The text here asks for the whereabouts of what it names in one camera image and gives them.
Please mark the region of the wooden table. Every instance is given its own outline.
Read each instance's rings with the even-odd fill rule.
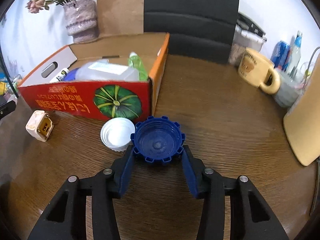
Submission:
[[[31,113],[20,98],[0,127],[0,205],[21,239],[68,176],[93,176],[121,156],[100,141],[102,121],[56,112],[57,125],[44,143],[25,130]],[[232,178],[247,175],[293,239],[309,218],[316,166],[303,167],[294,157],[282,127],[284,113],[230,65],[167,59],[156,116],[179,122],[186,144],[206,166]],[[90,199],[87,203],[92,239]],[[126,195],[114,201],[123,240],[194,240],[202,204],[188,192],[179,163],[135,165]],[[229,239],[228,201],[226,208]]]

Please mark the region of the blue bottle cap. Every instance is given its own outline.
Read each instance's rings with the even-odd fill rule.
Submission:
[[[180,125],[168,117],[149,116],[146,121],[136,124],[136,132],[130,138],[133,153],[142,155],[146,162],[168,163],[174,155],[182,154],[186,135],[181,133]]]
[[[302,37],[298,36],[294,41],[295,46],[297,46],[298,48],[301,48],[301,41],[302,41]]]

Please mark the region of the brown paper bag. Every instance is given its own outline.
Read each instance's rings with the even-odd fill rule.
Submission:
[[[100,35],[143,33],[144,0],[97,0]]]

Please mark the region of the white bottle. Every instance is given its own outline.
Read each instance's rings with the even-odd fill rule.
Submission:
[[[69,70],[67,68],[63,68],[54,78],[50,80],[49,83],[56,83],[62,81],[68,73]]]
[[[294,41],[294,46],[289,55],[288,67],[285,70],[287,74],[290,74],[293,69],[296,69],[299,61],[301,59],[301,40],[302,40],[302,32],[298,31],[296,40]]]

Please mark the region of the white container lid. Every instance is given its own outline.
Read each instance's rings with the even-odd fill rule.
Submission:
[[[130,135],[134,132],[135,126],[129,119],[116,117],[103,125],[100,137],[103,144],[111,150],[123,151],[130,144]]]

